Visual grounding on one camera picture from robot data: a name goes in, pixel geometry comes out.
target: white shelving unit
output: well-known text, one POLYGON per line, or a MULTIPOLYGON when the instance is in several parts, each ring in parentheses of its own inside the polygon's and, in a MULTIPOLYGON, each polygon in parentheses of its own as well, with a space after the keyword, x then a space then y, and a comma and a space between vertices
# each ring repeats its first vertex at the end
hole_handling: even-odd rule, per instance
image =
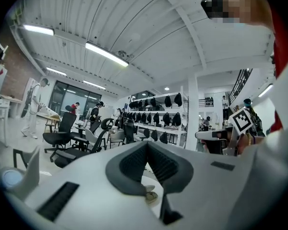
MULTIPOLYGON (((153 99, 155 98, 157 102, 164 104, 164 100, 165 97, 170 96, 171 98, 171 102, 172 102, 172 108, 165 108, 164 111, 132 111, 130 110, 130 112, 135 112, 135 113, 146 113, 146 114, 152 114, 152 120, 153 120, 153 114, 158 113, 159 116, 163 116, 164 114, 168 113, 169 115, 175 115, 176 113, 179 113, 181 118, 183 116, 187 116, 187 111, 188 108, 185 108, 185 101, 188 100, 187 95, 185 95, 185 93, 183 92, 183 86, 180 87, 180 92, 173 92, 173 93, 168 93, 168 94, 162 94, 162 95, 156 95, 156 96, 152 96, 152 97, 147 97, 147 98, 142 98, 142 99, 138 99, 138 100, 134 100, 134 101, 142 101, 144 104, 145 100, 149 100, 149 99, 153 99), (180 93, 181 94, 181 101, 182 101, 182 105, 180 107, 178 107, 177 104, 175 104, 174 102, 174 98, 175 96, 180 93)), ((156 131, 160 131, 160 132, 167 132, 168 134, 174 134, 177 135, 177 147, 180 147, 180 138, 182 134, 186 134, 187 131, 181 130, 181 125, 179 125, 178 129, 170 129, 170 128, 164 128, 164 127, 156 127, 156 126, 152 126, 152 125, 145 125, 145 124, 140 124, 140 123, 134 123, 134 126, 141 128, 148 128, 150 130, 156 130, 156 131)))

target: fluorescent light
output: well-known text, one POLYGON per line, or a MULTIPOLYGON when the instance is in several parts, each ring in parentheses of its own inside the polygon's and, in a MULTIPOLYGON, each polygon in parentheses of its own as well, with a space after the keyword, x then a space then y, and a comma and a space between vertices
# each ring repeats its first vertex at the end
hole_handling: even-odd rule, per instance
POLYGON ((111 52, 108 52, 107 50, 97 46, 97 45, 93 45, 93 44, 90 44, 90 43, 86 43, 85 44, 85 48, 89 49, 89 50, 92 50, 110 60, 113 60, 117 63, 119 63, 120 65, 122 65, 123 67, 127 67, 129 65, 129 62, 117 57, 116 55, 112 54, 111 52))
POLYGON ((273 87, 273 85, 269 85, 258 97, 262 97, 265 93, 267 93, 271 88, 273 87))
POLYGON ((57 73, 57 74, 61 74, 61 75, 63 75, 63 76, 66 76, 66 73, 61 72, 61 71, 58 71, 58 70, 55 70, 55 69, 52 69, 52 68, 49 68, 49 67, 47 67, 47 70, 48 70, 48 71, 53 71, 53 72, 55 72, 55 73, 57 73))
POLYGON ((47 35, 51 35, 51 36, 54 35, 53 29, 46 28, 46 27, 24 24, 24 28, 28 31, 31 31, 31 32, 43 33, 43 34, 47 34, 47 35))
POLYGON ((88 98, 91 98, 91 99, 97 100, 96 98, 91 97, 91 96, 87 96, 87 95, 85 95, 85 97, 88 97, 88 98))
POLYGON ((106 89, 105 87, 101 87, 101 86, 99 86, 99 85, 97 85, 97 84, 93 84, 93 83, 88 82, 88 81, 85 81, 85 80, 83 80, 83 82, 84 82, 84 83, 87 83, 87 84, 89 84, 89 85, 93 85, 93 86, 95 86, 95 87, 97 87, 97 88, 101 88, 101 89, 103 89, 103 90, 106 89))

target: column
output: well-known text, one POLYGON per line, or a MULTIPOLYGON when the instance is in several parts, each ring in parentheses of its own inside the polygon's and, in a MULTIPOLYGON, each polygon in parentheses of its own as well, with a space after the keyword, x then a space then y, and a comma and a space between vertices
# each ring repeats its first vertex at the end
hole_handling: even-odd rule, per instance
POLYGON ((188 76, 189 87, 189 120, 186 149, 196 150, 197 139, 195 133, 198 131, 198 88, 195 73, 188 76))

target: person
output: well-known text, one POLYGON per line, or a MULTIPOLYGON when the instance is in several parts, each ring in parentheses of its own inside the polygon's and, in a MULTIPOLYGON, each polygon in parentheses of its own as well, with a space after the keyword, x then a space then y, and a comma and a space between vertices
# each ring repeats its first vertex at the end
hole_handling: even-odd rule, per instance
POLYGON ((245 110, 247 110, 251 115, 251 120, 253 122, 253 126, 247 130, 247 133, 250 133, 253 136, 261 136, 265 137, 263 133, 263 124, 257 113, 252 108, 252 101, 250 99, 245 99, 243 101, 245 110))
MULTIPOLYGON (((212 0, 211 5, 206 0, 202 1, 202 6, 210 19, 230 18, 239 23, 264 26, 274 33, 276 78, 288 63, 288 16, 286 15, 288 11, 281 8, 284 5, 288 8, 288 0, 212 0)), ((275 123, 271 127, 271 132, 281 128, 282 123, 275 112, 275 123)), ((254 140, 257 144, 263 138, 255 137, 254 140)), ((243 151, 248 144, 248 138, 241 135, 238 141, 240 151, 243 151)))
POLYGON ((72 107, 72 111, 70 111, 70 113, 72 114, 76 114, 76 109, 77 107, 79 106, 79 102, 76 102, 75 104, 72 104, 71 107, 72 107))
POLYGON ((48 79, 43 78, 40 83, 33 87, 31 102, 28 107, 28 112, 26 113, 25 119, 26 124, 21 129, 21 133, 27 137, 31 135, 32 138, 37 139, 36 133, 36 114, 44 106, 40 103, 40 93, 41 88, 44 88, 48 85, 48 79))
POLYGON ((207 118, 202 122, 202 126, 204 127, 204 131, 208 131, 209 130, 209 121, 210 121, 210 117, 207 116, 207 118))
POLYGON ((104 106, 104 103, 103 102, 98 102, 96 104, 96 106, 93 107, 93 110, 91 112, 91 117, 90 117, 90 121, 91 123, 92 122, 95 122, 96 120, 96 117, 98 116, 99 114, 99 109, 102 108, 104 106))
POLYGON ((228 100, 226 100, 226 97, 223 95, 222 99, 222 105, 223 105, 223 120, 228 120, 228 100))

